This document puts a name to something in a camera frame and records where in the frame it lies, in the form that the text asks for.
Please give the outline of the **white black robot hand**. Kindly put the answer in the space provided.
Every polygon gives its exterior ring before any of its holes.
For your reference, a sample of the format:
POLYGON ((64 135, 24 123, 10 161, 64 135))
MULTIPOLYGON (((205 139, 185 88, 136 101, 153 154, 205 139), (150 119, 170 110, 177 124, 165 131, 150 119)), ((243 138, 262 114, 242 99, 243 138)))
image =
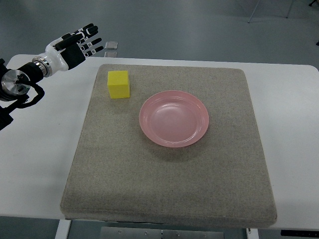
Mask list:
POLYGON ((102 51, 104 49, 103 46, 88 50, 84 53, 80 49, 90 48, 101 42, 102 38, 97 38, 91 42, 82 39, 82 35, 96 35, 97 33, 98 27, 90 23, 71 33, 71 36, 66 39, 58 38, 50 42, 45 49, 45 54, 48 57, 47 61, 50 62, 52 71, 71 70, 83 63, 86 59, 85 56, 92 56, 102 51))

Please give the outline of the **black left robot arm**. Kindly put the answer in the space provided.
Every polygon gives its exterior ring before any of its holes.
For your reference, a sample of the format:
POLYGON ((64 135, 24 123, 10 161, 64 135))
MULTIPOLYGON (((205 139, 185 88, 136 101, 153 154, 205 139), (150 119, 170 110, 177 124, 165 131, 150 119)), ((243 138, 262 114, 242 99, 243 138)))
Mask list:
POLYGON ((74 69, 88 57, 102 51, 103 46, 95 47, 102 41, 101 38, 90 41, 97 34, 98 26, 92 23, 67 33, 49 43, 44 53, 15 70, 8 69, 1 59, 0 100, 12 104, 0 108, 0 128, 4 129, 13 122, 12 111, 31 107, 44 97, 44 89, 38 85, 43 78, 74 69))

